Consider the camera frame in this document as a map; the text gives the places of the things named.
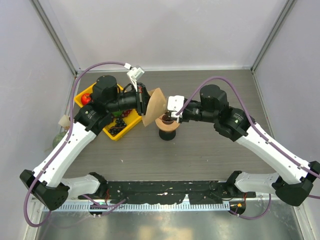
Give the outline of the brown paper coffee filter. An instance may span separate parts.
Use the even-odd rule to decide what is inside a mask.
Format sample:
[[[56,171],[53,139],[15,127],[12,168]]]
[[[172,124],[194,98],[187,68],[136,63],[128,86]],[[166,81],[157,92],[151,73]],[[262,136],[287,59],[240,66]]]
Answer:
[[[150,99],[147,104],[146,113],[142,117],[142,123],[146,127],[157,118],[167,112],[167,98],[158,87],[148,92]]]

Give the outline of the yellow plastic tray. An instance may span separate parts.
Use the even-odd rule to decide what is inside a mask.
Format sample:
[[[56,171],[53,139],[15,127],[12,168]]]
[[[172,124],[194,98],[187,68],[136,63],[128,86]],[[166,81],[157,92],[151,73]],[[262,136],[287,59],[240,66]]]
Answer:
[[[85,88],[83,91],[81,91],[80,93],[78,93],[75,97],[74,97],[74,102],[80,107],[82,108],[83,105],[81,103],[81,96],[85,93],[92,93],[93,92],[93,86],[96,83],[91,84],[89,87]],[[124,117],[123,120],[125,121],[125,123],[127,124],[127,127],[125,127],[120,133],[118,133],[117,135],[111,135],[108,130],[113,127],[116,123],[116,118],[121,118],[121,117],[112,117],[112,122],[108,125],[106,125],[103,129],[102,132],[105,133],[111,140],[113,141],[118,141],[120,138],[122,138],[127,132],[129,132],[133,127],[135,127],[141,120],[142,117],[138,115],[137,111],[135,109],[132,109],[132,112],[127,116]]]

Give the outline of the round wooden ring holder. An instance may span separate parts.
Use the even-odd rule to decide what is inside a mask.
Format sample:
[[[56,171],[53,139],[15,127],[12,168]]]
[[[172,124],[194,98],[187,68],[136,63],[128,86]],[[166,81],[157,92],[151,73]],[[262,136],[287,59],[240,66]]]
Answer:
[[[170,114],[168,112],[162,114],[155,120],[155,124],[159,128],[159,130],[164,132],[173,132],[175,131],[180,124],[174,119],[170,118]]]

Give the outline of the dark red glass carafe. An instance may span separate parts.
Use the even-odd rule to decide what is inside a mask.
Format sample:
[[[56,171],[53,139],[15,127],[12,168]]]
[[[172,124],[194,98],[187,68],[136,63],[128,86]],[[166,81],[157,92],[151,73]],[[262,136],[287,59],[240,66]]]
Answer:
[[[159,130],[158,131],[159,137],[164,141],[171,141],[176,137],[176,130],[173,131],[164,131]]]

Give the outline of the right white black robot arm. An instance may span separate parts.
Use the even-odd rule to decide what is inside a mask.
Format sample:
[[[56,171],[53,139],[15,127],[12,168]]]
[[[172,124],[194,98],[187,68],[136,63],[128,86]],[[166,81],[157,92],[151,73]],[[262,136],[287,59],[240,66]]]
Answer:
[[[217,85],[203,86],[199,96],[199,101],[169,96],[171,118],[179,123],[212,123],[221,136],[249,149],[275,170],[270,174],[234,171],[226,181],[227,193],[232,197],[247,192],[271,194],[288,205],[300,206],[320,173],[319,162],[303,160],[275,141],[244,110],[231,107],[226,92]]]

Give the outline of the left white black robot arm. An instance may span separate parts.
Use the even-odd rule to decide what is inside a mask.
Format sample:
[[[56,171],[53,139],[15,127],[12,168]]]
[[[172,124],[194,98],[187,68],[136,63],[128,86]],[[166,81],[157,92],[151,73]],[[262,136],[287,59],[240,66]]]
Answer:
[[[24,170],[20,179],[31,193],[50,211],[67,199],[89,194],[102,199],[107,193],[103,176],[91,172],[83,177],[65,179],[64,174],[80,152],[112,122],[112,113],[136,110],[146,113],[150,95],[142,83],[122,91],[115,77],[104,75],[92,87],[91,100],[73,118],[67,134],[50,155],[34,170]]]

